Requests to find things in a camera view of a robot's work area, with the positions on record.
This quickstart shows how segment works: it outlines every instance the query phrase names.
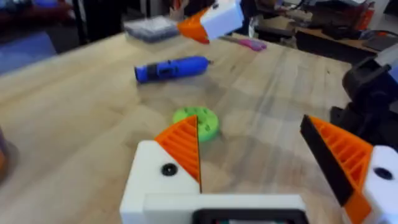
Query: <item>orange robot part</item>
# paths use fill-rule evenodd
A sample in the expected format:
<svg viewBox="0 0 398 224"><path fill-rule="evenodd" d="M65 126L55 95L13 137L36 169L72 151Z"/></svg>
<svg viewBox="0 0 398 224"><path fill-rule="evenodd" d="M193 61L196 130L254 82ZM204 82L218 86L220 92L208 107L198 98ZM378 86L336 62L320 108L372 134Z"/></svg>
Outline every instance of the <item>orange robot part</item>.
<svg viewBox="0 0 398 224"><path fill-rule="evenodd" d="M307 115L301 133L352 224L362 223L371 212L362 191L373 146L344 129Z"/></svg>
<svg viewBox="0 0 398 224"><path fill-rule="evenodd" d="M185 37L194 39L203 44L209 44L205 28L200 23L200 18L206 13L209 8L206 8L192 17L185 19L177 24L177 28Z"/></svg>
<svg viewBox="0 0 398 224"><path fill-rule="evenodd" d="M156 136L157 141L199 184L197 116L189 116Z"/></svg>

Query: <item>clear plastic box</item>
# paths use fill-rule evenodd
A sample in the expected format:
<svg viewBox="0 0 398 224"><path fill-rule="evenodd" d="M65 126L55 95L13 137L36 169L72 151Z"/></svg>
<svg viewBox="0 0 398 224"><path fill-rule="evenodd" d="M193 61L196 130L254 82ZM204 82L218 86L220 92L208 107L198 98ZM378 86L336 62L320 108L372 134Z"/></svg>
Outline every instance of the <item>clear plastic box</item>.
<svg viewBox="0 0 398 224"><path fill-rule="evenodd" d="M150 43L179 34L177 22L164 16L125 22L124 30L128 35Z"/></svg>

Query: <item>blue rotary tool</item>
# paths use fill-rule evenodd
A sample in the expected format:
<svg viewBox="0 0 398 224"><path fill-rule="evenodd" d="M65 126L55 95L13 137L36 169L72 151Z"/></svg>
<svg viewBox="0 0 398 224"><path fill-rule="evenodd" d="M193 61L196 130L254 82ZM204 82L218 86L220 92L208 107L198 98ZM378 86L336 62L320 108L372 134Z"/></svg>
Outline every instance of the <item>blue rotary tool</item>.
<svg viewBox="0 0 398 224"><path fill-rule="evenodd" d="M211 61L191 56L135 67L137 82L146 83L170 78L189 77L203 73Z"/></svg>

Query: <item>desk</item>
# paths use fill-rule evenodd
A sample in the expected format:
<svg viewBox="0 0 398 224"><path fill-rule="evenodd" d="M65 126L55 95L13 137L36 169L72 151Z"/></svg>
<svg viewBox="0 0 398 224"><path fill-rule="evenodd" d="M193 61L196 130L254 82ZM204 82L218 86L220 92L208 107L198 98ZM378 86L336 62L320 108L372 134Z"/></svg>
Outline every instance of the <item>desk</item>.
<svg viewBox="0 0 398 224"><path fill-rule="evenodd" d="M335 39L329 37L328 35L323 34L322 30L320 30L320 29L307 29L307 28L302 28L302 27L296 27L296 30L304 32L306 34L314 35L316 37L321 37L326 40L332 40L334 42L341 43L341 44L344 44L344 45L347 45L350 47L355 47L357 49L366 50L368 52L378 53L377 50L373 50L373 49L370 49L370 48L362 45L363 43L365 43L366 40L348 40L348 39L335 40Z"/></svg>
<svg viewBox="0 0 398 224"><path fill-rule="evenodd" d="M204 75L136 85L133 66L188 55ZM0 184L1 223L119 223L137 143L183 106L206 106L221 134L200 145L206 193L294 193L312 223L341 211L299 133L303 114L324 119L348 102L347 63L268 44L253 52L176 37L146 45L117 35L0 77L0 124L12 166Z"/></svg>

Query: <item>cable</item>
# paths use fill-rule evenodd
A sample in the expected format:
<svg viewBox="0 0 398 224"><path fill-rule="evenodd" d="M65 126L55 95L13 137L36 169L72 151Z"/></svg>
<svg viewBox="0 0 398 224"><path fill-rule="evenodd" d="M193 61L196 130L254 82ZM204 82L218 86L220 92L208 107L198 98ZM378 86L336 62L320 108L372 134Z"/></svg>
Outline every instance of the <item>cable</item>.
<svg viewBox="0 0 398 224"><path fill-rule="evenodd" d="M305 0L301 0L296 6L294 6L294 7L291 8L291 9L289 9L288 11L293 11L293 10L296 10L296 9L302 7L303 4L304 4L304 2L305 2Z"/></svg>

